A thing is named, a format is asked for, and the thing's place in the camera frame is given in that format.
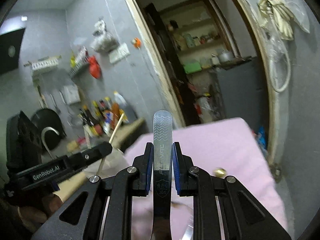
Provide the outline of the right human hand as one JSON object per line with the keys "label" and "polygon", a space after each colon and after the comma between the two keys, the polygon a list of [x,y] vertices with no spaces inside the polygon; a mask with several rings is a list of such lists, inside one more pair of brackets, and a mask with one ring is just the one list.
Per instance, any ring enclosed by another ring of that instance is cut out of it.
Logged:
{"label": "right human hand", "polygon": [[32,233],[37,231],[61,206],[63,201],[56,194],[37,199],[34,204],[17,208],[23,225]]}

